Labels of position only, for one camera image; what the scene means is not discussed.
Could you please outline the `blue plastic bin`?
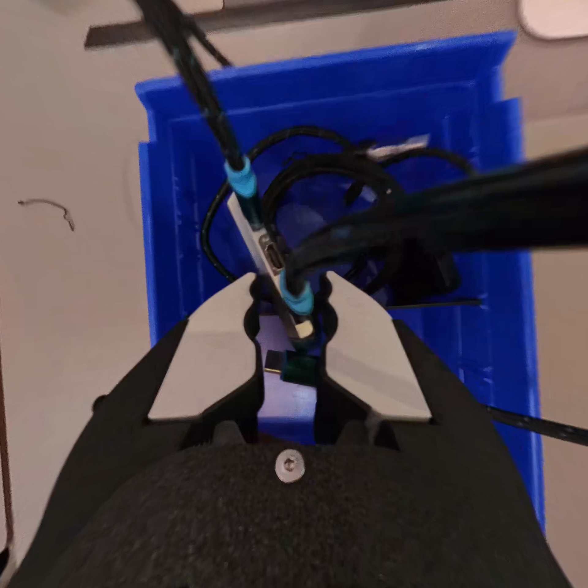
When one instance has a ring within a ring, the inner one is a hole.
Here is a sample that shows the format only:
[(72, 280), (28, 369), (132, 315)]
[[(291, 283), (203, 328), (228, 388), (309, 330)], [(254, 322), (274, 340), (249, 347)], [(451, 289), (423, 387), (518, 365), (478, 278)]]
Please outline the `blue plastic bin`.
[[(494, 32), (216, 70), (209, 78), (260, 193), (288, 164), (344, 142), (396, 146), (426, 136), (479, 172), (523, 158), (518, 99), (502, 93), (517, 34)], [(199, 232), (224, 156), (178, 77), (136, 84), (149, 139), (139, 144), (151, 344), (227, 285)], [(392, 311), (484, 405), (539, 415), (530, 254), (457, 254), (462, 283), (441, 300), (476, 305)]]

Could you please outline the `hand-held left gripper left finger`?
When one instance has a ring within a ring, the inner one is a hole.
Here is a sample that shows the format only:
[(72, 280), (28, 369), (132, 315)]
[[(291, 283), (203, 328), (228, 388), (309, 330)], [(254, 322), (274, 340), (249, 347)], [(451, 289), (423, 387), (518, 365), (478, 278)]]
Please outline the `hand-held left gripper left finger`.
[(258, 285), (258, 276), (246, 273), (188, 317), (151, 422), (192, 423), (204, 438), (232, 421), (248, 442), (257, 441), (264, 401)]

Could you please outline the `small black adapter box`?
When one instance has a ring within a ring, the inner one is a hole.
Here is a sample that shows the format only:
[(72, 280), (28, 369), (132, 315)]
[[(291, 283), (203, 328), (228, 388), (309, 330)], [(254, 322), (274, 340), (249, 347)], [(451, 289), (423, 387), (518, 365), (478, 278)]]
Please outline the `small black adapter box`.
[(455, 292), (462, 277), (453, 254), (418, 241), (405, 244), (400, 265), (390, 280), (393, 305), (412, 305)]

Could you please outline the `thin dark thread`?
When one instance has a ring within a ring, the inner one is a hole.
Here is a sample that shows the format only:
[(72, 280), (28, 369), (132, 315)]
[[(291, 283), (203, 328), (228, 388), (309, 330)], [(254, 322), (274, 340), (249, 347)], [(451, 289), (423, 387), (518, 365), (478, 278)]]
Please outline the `thin dark thread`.
[(31, 207), (31, 206), (35, 206), (35, 205), (46, 205), (46, 206), (50, 206), (52, 208), (58, 209), (62, 212), (62, 217), (63, 220), (68, 224), (70, 231), (74, 232), (76, 227), (75, 227), (75, 221), (72, 217), (72, 214), (70, 212), (70, 210), (63, 206), (62, 204), (52, 201), (50, 199), (46, 199), (46, 198), (29, 198), (29, 199), (25, 199), (25, 200), (18, 200), (17, 204), (21, 207)]

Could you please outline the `grey HDMI switch box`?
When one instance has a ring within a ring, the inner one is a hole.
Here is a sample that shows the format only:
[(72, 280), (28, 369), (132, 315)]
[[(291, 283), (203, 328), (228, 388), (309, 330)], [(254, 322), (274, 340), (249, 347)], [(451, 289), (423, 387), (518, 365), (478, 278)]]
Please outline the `grey HDMI switch box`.
[(314, 294), (306, 284), (300, 296), (293, 296), (285, 287), (282, 274), (285, 263), (278, 245), (265, 228), (253, 229), (240, 208), (238, 197), (232, 193), (227, 201), (228, 210), (249, 254), (254, 261), (258, 274), (269, 294), (277, 315), (280, 317), (286, 334), (294, 345), (310, 342), (315, 335), (313, 324)]

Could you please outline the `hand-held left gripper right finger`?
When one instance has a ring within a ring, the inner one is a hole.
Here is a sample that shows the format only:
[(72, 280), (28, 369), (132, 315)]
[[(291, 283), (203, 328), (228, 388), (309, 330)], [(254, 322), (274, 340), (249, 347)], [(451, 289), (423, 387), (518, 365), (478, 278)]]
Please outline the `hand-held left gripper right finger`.
[(393, 319), (334, 271), (320, 278), (324, 343), (316, 368), (314, 440), (397, 445), (394, 423), (432, 414)]

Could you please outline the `white tablet stand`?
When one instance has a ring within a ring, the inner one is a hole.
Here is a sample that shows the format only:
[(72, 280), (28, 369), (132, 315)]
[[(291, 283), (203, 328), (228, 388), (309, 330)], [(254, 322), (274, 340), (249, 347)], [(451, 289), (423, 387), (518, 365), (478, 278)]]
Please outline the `white tablet stand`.
[(518, 1), (526, 33), (540, 40), (587, 38), (587, 1)]

